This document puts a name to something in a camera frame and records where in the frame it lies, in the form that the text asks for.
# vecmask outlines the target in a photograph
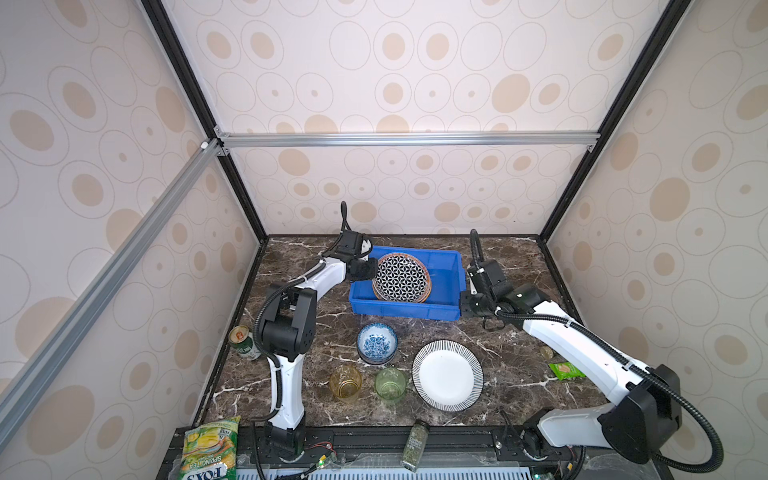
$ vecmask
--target brown marble surface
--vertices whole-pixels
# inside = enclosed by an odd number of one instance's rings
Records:
[[[264,300],[264,289],[273,281],[287,280],[315,265],[317,254],[331,237],[277,237],[270,239],[257,279],[240,323],[250,325],[252,315]],[[467,266],[472,255],[466,237],[375,237],[375,245],[458,250]],[[553,300],[560,301],[536,242],[533,239],[484,237],[486,258],[496,259],[515,284],[531,282]],[[480,319],[461,318],[455,322],[360,316],[348,301],[349,282],[328,292],[317,304],[317,334],[304,360],[303,402],[306,424],[327,425],[412,425],[422,419],[431,425],[501,425],[503,407],[519,425],[540,408],[583,408],[599,406],[606,399],[586,378],[557,380],[550,362],[539,349],[544,345],[527,333],[507,326],[500,332],[486,332]],[[382,367],[368,366],[356,351],[357,333],[368,323],[390,325],[399,339],[398,352],[390,366],[401,369],[409,380],[405,398],[396,406],[384,405],[373,391],[373,379]],[[455,340],[467,346],[482,364],[485,385],[479,400],[463,412],[441,412],[427,405],[413,387],[411,363],[414,355],[437,339]],[[330,373],[341,365],[354,365],[362,373],[359,399],[347,405],[336,401],[328,388]],[[229,351],[220,381],[211,399],[206,422],[232,415],[243,420],[266,415],[270,407],[270,372],[263,356],[253,362]]]

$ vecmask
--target circle patterned wallpaper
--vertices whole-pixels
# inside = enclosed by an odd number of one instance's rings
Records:
[[[537,233],[584,145],[235,148],[269,233]]]
[[[202,3],[167,7],[236,133],[597,128],[666,5]]]
[[[714,424],[712,478],[768,468],[766,40],[765,0],[698,2],[550,242],[586,323]],[[686,416],[664,451],[709,448]]]
[[[200,145],[135,2],[0,4],[0,392]],[[150,478],[256,241],[211,164],[0,455],[0,478]]]

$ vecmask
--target white plate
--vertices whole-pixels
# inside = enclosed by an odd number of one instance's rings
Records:
[[[444,412],[468,409],[482,393],[480,362],[467,347],[451,340],[437,340],[422,347],[411,372],[416,392]]]

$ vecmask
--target blue plastic bin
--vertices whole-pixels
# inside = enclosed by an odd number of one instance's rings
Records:
[[[371,280],[355,282],[349,289],[352,311],[360,315],[404,316],[430,320],[458,320],[459,292],[467,290],[462,267],[462,255],[455,250],[424,250],[420,248],[373,247],[372,257],[403,252],[418,258],[432,278],[432,292],[424,303],[383,302],[376,298]]]

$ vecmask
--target green packet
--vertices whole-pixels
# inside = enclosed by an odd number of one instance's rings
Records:
[[[179,480],[235,480],[240,417],[200,425],[184,434]]]
[[[558,380],[572,379],[577,376],[586,376],[584,373],[581,373],[581,370],[577,369],[576,366],[574,366],[574,364],[571,362],[550,363],[549,368],[552,369],[552,372],[554,372],[555,376],[558,377]]]

